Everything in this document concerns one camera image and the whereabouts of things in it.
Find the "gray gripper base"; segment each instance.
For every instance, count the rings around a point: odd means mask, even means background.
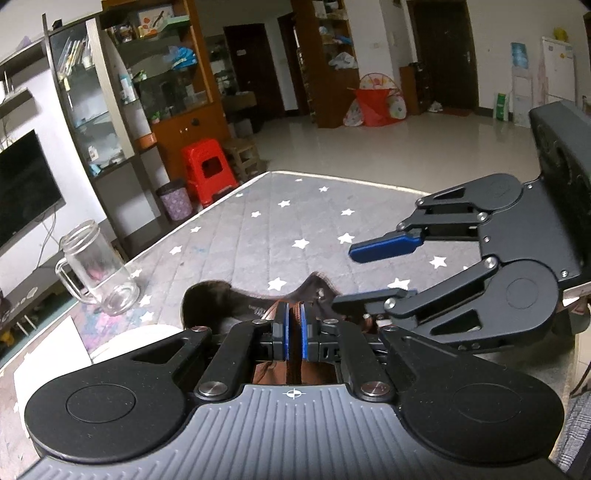
[[[353,398],[344,385],[246,385],[228,402],[197,409],[160,450],[116,465],[45,457],[23,480],[499,479],[566,478],[549,460],[478,468],[417,443],[392,407]]]

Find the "wooden door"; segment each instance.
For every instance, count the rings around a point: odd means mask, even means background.
[[[287,64],[290,68],[291,82],[294,86],[295,99],[297,101],[298,112],[300,115],[308,115],[310,107],[308,106],[308,98],[306,95],[306,87],[304,80],[301,77],[300,65],[297,58],[297,43],[296,43],[296,15],[290,13],[283,15],[277,19],[279,29],[281,30],[281,38],[283,39],[283,46],[285,47],[285,55],[287,56]]]
[[[265,25],[224,27],[240,90],[254,92],[265,120],[285,115]]]
[[[465,2],[408,2],[417,54],[429,72],[433,100],[444,107],[475,109],[478,80],[472,29]]]

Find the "jar handle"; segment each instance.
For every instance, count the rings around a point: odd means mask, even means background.
[[[61,282],[64,284],[66,290],[68,292],[70,292],[70,294],[76,300],[81,301],[82,303],[87,303],[89,305],[97,304],[98,302],[96,301],[96,299],[94,297],[92,297],[90,295],[84,295],[78,289],[78,287],[76,287],[75,283],[72,281],[72,279],[68,276],[68,274],[64,270],[64,265],[66,265],[66,264],[67,264],[67,260],[65,258],[62,258],[56,264],[56,275],[61,280]]]

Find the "purple trash can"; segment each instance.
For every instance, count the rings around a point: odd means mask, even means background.
[[[185,220],[193,213],[193,205],[191,205],[185,185],[183,179],[178,179],[170,181],[156,190],[156,195],[162,200],[164,208],[173,222]]]

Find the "white plastic bag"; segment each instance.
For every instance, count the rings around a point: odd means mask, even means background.
[[[339,53],[335,58],[333,58],[329,65],[334,67],[335,70],[340,69],[356,69],[357,68],[357,60],[351,54],[347,52]]]

